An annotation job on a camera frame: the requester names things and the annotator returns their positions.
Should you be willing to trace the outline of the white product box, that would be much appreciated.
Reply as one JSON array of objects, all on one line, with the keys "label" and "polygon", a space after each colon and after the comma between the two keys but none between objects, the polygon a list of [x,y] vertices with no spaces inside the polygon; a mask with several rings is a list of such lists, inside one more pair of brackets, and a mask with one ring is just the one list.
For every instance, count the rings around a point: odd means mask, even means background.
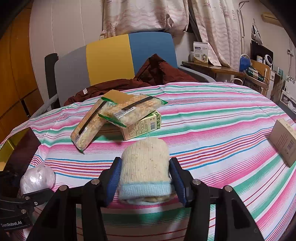
[{"label": "white product box", "polygon": [[195,63],[208,63],[208,43],[194,42],[194,62]]}]

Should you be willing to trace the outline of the green juice carton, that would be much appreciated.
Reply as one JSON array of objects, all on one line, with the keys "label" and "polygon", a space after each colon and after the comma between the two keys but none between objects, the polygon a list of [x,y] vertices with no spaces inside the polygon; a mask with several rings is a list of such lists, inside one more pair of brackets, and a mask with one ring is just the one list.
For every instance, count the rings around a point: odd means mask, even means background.
[{"label": "green juice carton", "polygon": [[132,138],[139,137],[141,135],[150,133],[152,131],[158,130],[161,128],[162,117],[158,111],[154,111],[149,115],[145,116],[138,122],[130,125],[127,128],[121,130],[123,139],[128,141]]}]

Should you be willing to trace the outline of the blue round object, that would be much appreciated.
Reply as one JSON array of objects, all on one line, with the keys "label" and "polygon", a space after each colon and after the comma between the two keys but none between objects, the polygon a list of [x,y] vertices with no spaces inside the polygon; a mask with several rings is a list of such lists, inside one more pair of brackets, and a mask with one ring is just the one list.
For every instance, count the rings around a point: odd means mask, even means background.
[{"label": "blue round object", "polygon": [[239,71],[243,72],[251,66],[250,57],[247,54],[242,54],[239,59]]}]

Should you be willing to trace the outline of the gold tin tray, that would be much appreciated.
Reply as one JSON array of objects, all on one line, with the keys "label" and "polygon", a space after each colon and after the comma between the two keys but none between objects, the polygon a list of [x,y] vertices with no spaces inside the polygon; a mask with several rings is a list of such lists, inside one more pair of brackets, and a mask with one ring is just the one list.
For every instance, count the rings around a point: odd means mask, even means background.
[{"label": "gold tin tray", "polygon": [[31,128],[9,137],[1,147],[1,171],[25,172],[40,144]]}]

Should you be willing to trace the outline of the small cardboard box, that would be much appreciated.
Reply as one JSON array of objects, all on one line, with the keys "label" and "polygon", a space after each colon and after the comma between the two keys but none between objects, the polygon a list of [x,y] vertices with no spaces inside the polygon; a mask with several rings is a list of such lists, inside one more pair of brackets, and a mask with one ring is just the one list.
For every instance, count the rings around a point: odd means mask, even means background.
[{"label": "small cardboard box", "polygon": [[283,118],[276,120],[269,140],[281,154],[286,164],[291,167],[295,162],[295,130]]}]

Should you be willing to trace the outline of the pink patterned curtain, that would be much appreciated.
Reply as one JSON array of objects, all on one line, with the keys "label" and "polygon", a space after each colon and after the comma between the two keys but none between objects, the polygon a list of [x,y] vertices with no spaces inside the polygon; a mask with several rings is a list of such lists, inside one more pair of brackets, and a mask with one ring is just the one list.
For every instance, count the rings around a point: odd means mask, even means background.
[{"label": "pink patterned curtain", "polygon": [[198,41],[209,44],[209,61],[237,69],[239,23],[232,1],[103,1],[101,39],[164,31],[181,34],[192,24]]}]

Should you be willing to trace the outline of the wooden side shelf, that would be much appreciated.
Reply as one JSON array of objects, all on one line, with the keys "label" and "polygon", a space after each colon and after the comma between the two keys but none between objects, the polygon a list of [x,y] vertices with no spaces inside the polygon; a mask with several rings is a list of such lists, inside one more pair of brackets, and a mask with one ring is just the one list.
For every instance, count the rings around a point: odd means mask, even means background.
[{"label": "wooden side shelf", "polygon": [[238,72],[232,68],[223,67],[223,66],[222,67],[213,66],[213,65],[204,64],[204,63],[194,63],[194,62],[190,62],[190,61],[182,61],[182,66],[190,68],[190,69],[195,70],[197,72],[204,73],[213,79],[216,78],[217,74],[234,75],[236,77],[243,77],[243,78],[246,78],[247,80],[251,81],[255,85],[258,85],[258,86],[264,88],[265,90],[268,89],[268,85],[266,83],[261,82],[255,78],[245,74],[244,72]]}]

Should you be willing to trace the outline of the grey yellow blue chair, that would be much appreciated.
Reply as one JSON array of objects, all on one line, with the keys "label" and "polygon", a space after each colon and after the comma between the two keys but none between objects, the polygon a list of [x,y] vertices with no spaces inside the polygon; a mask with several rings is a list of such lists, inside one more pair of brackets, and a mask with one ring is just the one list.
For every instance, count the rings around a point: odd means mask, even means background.
[{"label": "grey yellow blue chair", "polygon": [[153,54],[177,67],[172,36],[165,32],[138,32],[98,40],[60,57],[54,65],[60,105],[91,85],[134,78]]}]

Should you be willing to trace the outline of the dark red garment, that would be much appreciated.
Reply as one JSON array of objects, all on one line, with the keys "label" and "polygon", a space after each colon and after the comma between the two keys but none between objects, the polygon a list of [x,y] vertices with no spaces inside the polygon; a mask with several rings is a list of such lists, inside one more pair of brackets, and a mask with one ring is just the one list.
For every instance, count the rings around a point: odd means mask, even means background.
[{"label": "dark red garment", "polygon": [[135,88],[164,85],[171,82],[201,82],[201,78],[194,78],[188,73],[171,66],[157,54],[149,57],[138,73],[132,79],[116,79],[98,83],[87,87],[87,92],[82,90],[75,96],[69,97],[64,103],[65,106],[75,102],[83,102],[92,97],[100,96],[114,89],[124,91]]}]

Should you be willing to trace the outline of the cream blue knitted sock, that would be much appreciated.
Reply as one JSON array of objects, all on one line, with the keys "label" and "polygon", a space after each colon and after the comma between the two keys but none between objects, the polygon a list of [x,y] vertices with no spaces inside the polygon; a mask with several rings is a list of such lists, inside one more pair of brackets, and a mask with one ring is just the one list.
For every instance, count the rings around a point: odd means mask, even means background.
[{"label": "cream blue knitted sock", "polygon": [[121,155],[119,200],[128,204],[163,203],[175,196],[169,174],[169,148],[148,137],[129,145]]}]

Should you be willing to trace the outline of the wall air conditioner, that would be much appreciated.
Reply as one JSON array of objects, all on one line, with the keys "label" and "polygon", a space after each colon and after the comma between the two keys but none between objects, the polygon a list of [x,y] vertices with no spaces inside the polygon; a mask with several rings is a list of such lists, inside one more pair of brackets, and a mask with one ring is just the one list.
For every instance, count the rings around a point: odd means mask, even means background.
[{"label": "wall air conditioner", "polygon": [[261,18],[265,23],[282,27],[282,24],[280,23],[280,21],[272,13],[262,13]]}]

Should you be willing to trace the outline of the orange wooden wardrobe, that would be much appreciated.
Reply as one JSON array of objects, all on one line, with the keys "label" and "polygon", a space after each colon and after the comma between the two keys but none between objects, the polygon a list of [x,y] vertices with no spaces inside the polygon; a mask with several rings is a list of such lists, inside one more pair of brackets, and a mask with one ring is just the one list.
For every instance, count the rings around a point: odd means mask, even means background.
[{"label": "orange wooden wardrobe", "polygon": [[44,104],[30,54],[33,1],[26,3],[1,37],[1,141]]}]

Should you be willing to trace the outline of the striped pink green tablecloth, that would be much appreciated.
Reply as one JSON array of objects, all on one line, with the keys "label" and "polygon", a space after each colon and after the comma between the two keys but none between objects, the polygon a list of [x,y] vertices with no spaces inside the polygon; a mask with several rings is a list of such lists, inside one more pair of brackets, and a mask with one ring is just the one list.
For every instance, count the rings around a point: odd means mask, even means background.
[{"label": "striped pink green tablecloth", "polygon": [[[268,137],[275,121],[295,122],[275,103],[244,86],[179,82],[133,89],[166,101],[159,109],[161,138],[182,168],[208,186],[230,185],[240,196],[265,240],[279,240],[295,214],[295,167],[288,167]],[[31,128],[40,146],[30,163],[44,163],[56,186],[82,186],[110,167],[130,145],[120,130],[105,125],[79,152],[70,139],[75,126],[97,101],[91,98],[28,120],[8,135]]]}]

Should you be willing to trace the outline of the green edged snack packet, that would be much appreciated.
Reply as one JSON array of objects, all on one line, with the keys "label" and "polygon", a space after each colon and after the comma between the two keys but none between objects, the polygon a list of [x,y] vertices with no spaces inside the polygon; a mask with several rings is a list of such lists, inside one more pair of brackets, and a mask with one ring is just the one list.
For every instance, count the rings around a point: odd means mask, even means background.
[{"label": "green edged snack packet", "polygon": [[83,152],[89,146],[106,123],[99,114],[113,105],[115,105],[114,102],[100,98],[75,127],[70,138],[79,151]]}]

